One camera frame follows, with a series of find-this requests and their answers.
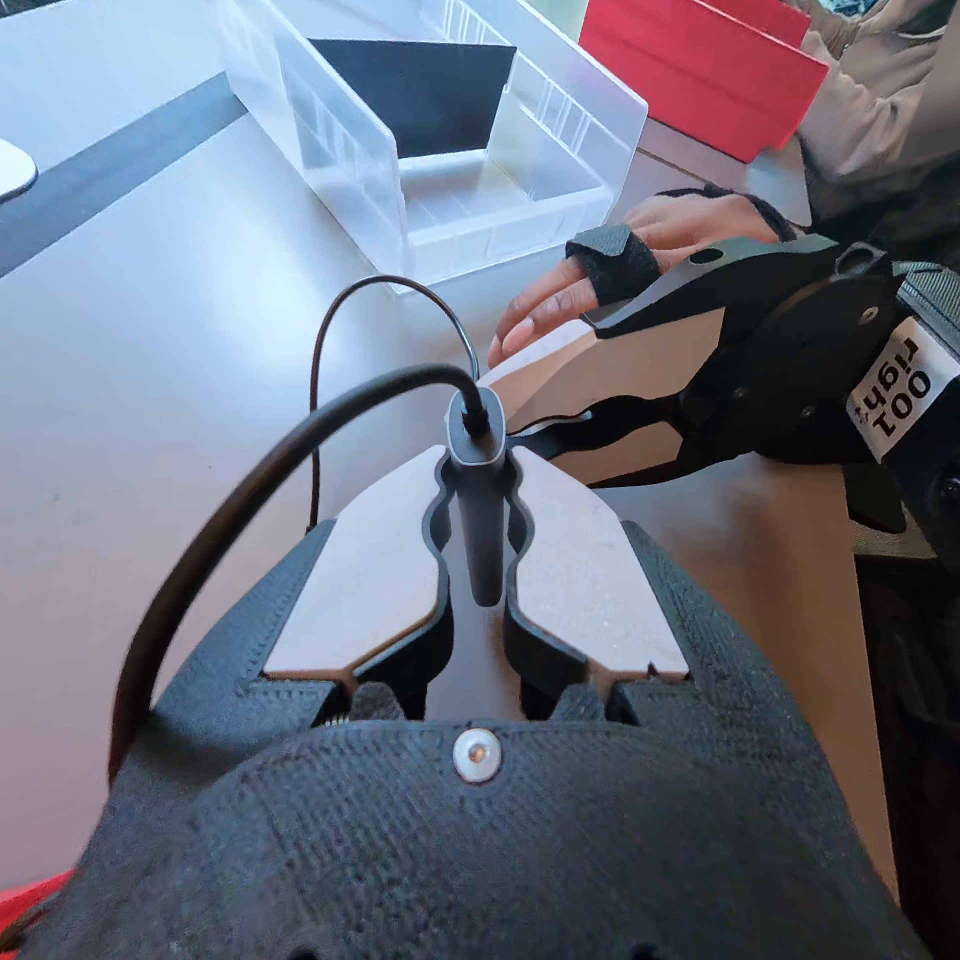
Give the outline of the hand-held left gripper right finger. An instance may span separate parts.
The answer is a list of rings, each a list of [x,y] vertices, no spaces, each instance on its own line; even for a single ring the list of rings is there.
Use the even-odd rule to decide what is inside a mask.
[[[521,703],[548,712],[573,686],[678,683],[690,667],[617,513],[534,452],[510,451],[504,648]]]

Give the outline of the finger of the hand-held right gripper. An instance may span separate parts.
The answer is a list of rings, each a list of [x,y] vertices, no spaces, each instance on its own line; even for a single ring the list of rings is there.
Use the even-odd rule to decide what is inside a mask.
[[[487,374],[516,443],[613,443],[663,417],[716,350],[723,314],[602,338],[570,320]]]
[[[580,415],[532,424],[513,445],[590,488],[659,482],[674,469],[683,437],[669,422]]]

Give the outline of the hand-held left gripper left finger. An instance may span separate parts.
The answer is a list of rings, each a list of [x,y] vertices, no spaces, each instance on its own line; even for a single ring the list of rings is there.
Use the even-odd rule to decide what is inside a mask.
[[[426,693],[453,649],[449,460],[433,445],[343,508],[266,659],[267,679]]]

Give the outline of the dark oval usb hub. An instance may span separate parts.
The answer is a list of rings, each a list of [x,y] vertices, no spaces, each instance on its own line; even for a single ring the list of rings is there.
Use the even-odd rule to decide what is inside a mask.
[[[506,418],[498,394],[477,387],[474,411],[456,393],[447,413],[447,447],[459,504],[471,593],[481,607],[498,606],[503,585]]]

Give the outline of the clear plastic bin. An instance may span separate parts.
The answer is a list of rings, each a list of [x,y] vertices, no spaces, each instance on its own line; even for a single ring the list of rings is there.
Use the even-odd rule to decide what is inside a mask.
[[[647,104],[525,2],[214,2],[232,92],[381,274],[445,282],[601,225]],[[311,40],[512,45],[486,150],[399,159]]]

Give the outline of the red plastic bin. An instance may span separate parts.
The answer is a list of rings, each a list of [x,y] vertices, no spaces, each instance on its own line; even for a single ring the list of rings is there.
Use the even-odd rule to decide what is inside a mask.
[[[590,1],[580,45],[656,122],[750,163],[784,149],[829,72],[809,27],[777,1]]]
[[[1,930],[5,930],[28,909],[58,893],[69,881],[73,870],[19,887],[1,890]]]

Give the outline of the person's right hand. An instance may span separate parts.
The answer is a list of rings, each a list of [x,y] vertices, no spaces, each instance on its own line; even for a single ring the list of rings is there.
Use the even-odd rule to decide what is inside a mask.
[[[748,238],[761,244],[799,236],[766,200],[707,184],[648,198],[623,222],[568,241],[561,262],[509,304],[487,352],[497,367],[546,334],[600,307],[629,302],[692,255]]]

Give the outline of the black divider panel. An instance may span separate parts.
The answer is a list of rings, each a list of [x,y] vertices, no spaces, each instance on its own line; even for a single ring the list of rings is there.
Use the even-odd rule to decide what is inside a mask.
[[[422,40],[310,43],[392,133],[400,160],[486,150],[518,53]]]

